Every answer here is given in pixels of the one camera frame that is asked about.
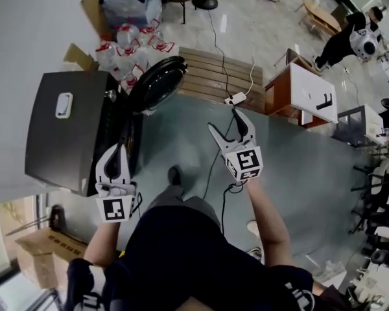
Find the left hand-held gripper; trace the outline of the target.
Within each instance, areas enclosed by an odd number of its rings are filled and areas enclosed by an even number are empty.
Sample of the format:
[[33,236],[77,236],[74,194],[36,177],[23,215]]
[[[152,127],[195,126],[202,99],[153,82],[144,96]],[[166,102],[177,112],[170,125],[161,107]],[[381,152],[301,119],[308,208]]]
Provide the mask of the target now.
[[129,221],[137,197],[137,184],[119,184],[131,181],[125,144],[115,144],[105,151],[97,163],[95,178],[101,220],[104,223]]

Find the black hand trolley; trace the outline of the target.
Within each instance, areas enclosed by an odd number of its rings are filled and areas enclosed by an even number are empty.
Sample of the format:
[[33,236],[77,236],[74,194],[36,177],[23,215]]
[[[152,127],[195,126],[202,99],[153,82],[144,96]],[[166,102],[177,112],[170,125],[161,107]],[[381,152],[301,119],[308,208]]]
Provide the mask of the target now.
[[42,223],[48,223],[49,227],[54,230],[61,230],[65,225],[64,208],[60,205],[53,205],[51,208],[46,208],[47,214],[38,218],[33,222],[29,222],[21,227],[10,231],[5,236],[12,236],[18,232],[24,231],[33,226],[39,226]]

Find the brown wooden slatted platform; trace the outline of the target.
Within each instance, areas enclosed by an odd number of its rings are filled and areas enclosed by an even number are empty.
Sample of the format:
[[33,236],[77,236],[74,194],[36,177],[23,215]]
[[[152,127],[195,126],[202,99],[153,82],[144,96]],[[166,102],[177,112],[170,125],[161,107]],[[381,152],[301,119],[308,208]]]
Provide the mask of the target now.
[[179,48],[187,72],[180,94],[223,103],[230,95],[243,92],[246,100],[239,107],[263,114],[265,91],[263,70],[252,64],[222,55],[186,47]]

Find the white desk with black frame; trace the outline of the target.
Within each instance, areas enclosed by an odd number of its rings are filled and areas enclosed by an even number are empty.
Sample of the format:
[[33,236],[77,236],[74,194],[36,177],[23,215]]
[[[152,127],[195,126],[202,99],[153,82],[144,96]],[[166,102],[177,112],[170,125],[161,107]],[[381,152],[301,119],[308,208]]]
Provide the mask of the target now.
[[355,148],[385,147],[389,142],[383,118],[367,104],[339,113],[331,137]]

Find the person's left black shoe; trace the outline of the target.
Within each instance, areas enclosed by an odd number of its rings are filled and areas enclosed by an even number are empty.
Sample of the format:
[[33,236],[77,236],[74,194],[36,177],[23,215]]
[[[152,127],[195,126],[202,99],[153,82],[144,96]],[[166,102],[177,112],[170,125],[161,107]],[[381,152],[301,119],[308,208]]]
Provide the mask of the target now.
[[177,165],[174,165],[173,167],[170,167],[167,173],[168,182],[170,186],[181,186],[182,185],[182,178],[180,169]]

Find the person's grey trousers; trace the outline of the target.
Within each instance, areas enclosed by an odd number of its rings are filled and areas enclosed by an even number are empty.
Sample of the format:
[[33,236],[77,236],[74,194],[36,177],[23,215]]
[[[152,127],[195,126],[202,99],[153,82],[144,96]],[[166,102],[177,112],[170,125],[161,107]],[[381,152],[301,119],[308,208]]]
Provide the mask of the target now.
[[144,214],[156,207],[186,207],[196,210],[208,218],[221,229],[220,221],[216,215],[214,208],[205,200],[198,196],[192,196],[186,200],[183,199],[184,189],[181,185],[169,185],[162,193],[158,194],[153,201],[148,205]]

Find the dark grey washing machine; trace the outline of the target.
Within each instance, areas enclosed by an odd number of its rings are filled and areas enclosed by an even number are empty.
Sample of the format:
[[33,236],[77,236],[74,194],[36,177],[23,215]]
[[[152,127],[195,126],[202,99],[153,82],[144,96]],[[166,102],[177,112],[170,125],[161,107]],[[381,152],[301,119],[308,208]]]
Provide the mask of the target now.
[[[116,90],[111,102],[105,92]],[[60,93],[72,93],[68,119],[55,117]],[[122,137],[127,139],[130,173],[136,171],[142,119],[127,108],[128,95],[105,71],[66,71],[42,76],[30,117],[26,175],[89,197],[98,160]]]

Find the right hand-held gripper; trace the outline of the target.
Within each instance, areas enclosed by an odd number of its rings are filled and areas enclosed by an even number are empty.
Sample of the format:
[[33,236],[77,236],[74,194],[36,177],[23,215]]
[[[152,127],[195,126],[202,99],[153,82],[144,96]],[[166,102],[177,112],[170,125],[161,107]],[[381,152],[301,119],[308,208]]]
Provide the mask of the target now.
[[232,109],[240,139],[227,139],[212,123],[208,129],[224,154],[225,165],[236,182],[258,178],[263,169],[261,148],[256,145],[255,126],[239,109]]

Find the person's navy shirt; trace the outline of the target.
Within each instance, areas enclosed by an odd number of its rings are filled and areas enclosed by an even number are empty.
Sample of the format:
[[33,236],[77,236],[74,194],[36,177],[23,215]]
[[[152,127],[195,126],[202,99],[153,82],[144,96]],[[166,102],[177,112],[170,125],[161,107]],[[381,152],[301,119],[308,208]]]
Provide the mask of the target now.
[[140,219],[124,255],[97,277],[90,262],[67,271],[64,311],[176,311],[195,298],[212,311],[313,311],[311,274],[266,267],[232,246],[218,225],[185,206]]

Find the plain open cardboard box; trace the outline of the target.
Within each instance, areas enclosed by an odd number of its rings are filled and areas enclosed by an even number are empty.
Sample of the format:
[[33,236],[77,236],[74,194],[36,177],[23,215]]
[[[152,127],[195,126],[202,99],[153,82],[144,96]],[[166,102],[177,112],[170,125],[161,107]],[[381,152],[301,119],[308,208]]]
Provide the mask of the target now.
[[82,9],[99,37],[109,35],[112,30],[101,7],[102,0],[81,0]]

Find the round black machine door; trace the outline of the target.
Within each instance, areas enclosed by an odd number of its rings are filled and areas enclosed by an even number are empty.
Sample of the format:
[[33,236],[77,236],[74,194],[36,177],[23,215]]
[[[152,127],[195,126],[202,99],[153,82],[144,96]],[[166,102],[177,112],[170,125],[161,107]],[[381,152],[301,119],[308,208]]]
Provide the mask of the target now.
[[187,64],[181,56],[170,56],[148,69],[136,82],[126,101],[134,113],[155,111],[157,107],[181,88]]

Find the round light wooden table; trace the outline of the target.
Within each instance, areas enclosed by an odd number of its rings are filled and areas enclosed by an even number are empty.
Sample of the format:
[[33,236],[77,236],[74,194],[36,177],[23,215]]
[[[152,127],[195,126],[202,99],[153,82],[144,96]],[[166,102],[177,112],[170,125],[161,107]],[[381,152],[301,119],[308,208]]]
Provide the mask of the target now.
[[299,25],[307,21],[313,27],[330,36],[334,36],[341,31],[339,22],[330,13],[321,8],[316,1],[303,0],[303,3],[296,9],[296,12],[300,9],[304,9],[305,14],[299,20]]

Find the white power strip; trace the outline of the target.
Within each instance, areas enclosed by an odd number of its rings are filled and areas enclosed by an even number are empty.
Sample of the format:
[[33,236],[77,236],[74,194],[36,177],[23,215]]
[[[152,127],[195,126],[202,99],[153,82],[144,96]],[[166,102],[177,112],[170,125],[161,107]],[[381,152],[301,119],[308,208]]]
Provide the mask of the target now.
[[243,92],[238,92],[234,95],[230,95],[224,100],[227,105],[236,106],[246,100],[246,95]]

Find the brown wooden chair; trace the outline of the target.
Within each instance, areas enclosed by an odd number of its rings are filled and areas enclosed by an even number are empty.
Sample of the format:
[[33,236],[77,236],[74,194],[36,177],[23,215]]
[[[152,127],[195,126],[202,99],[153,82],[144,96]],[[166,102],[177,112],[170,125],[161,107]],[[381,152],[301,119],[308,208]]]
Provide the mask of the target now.
[[285,61],[286,65],[288,65],[290,62],[293,62],[293,61],[300,61],[303,65],[305,65],[307,67],[312,67],[312,63],[310,61],[305,59],[302,55],[300,55],[298,52],[296,52],[295,50],[293,50],[291,48],[288,48],[286,50],[286,52],[275,61],[273,66],[276,67],[277,64],[279,64],[283,60]]

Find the white backpack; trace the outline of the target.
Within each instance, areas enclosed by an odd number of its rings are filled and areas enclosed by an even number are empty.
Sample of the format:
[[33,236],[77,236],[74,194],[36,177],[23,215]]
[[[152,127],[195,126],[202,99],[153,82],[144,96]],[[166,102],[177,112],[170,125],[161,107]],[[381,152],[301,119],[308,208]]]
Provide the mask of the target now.
[[351,49],[363,61],[368,61],[375,54],[379,42],[377,32],[371,29],[353,31],[349,37]]

